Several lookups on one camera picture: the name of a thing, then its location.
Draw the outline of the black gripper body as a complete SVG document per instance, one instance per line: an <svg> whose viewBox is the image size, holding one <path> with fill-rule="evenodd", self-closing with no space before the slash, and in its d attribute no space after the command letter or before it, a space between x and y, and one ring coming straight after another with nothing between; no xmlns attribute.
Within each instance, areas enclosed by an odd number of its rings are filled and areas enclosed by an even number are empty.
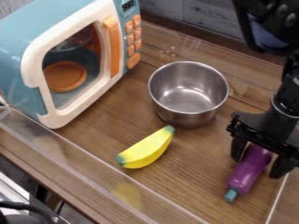
<svg viewBox="0 0 299 224"><path fill-rule="evenodd" d="M242 135L248 143L259 145L279 156L299 157L298 117L267 111L262 114L234 112L227 127L232 138Z"/></svg>

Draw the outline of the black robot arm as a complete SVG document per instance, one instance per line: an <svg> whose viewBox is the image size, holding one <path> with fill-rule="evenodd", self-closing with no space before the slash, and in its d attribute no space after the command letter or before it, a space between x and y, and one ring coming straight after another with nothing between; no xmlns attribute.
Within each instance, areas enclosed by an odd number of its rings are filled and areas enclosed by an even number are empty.
<svg viewBox="0 0 299 224"><path fill-rule="evenodd" d="M299 167L299 0L232 0L247 46L282 59L280 87L262 114L234 112L227 131L231 157L239 161L246 144L278 155L270 177Z"/></svg>

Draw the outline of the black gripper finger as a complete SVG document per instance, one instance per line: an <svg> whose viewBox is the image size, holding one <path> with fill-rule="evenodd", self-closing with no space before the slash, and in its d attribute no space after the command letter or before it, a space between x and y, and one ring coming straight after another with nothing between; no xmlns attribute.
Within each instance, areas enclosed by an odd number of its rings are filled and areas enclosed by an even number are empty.
<svg viewBox="0 0 299 224"><path fill-rule="evenodd" d="M279 156L272 164L272 168L268 174L270 178L280 179L288 172L294 170L298 165L299 157Z"/></svg>
<svg viewBox="0 0 299 224"><path fill-rule="evenodd" d="M248 140L242 135L234 136L232 142L231 142L230 155L236 162L242 159L242 155L246 150L247 143L248 143Z"/></svg>

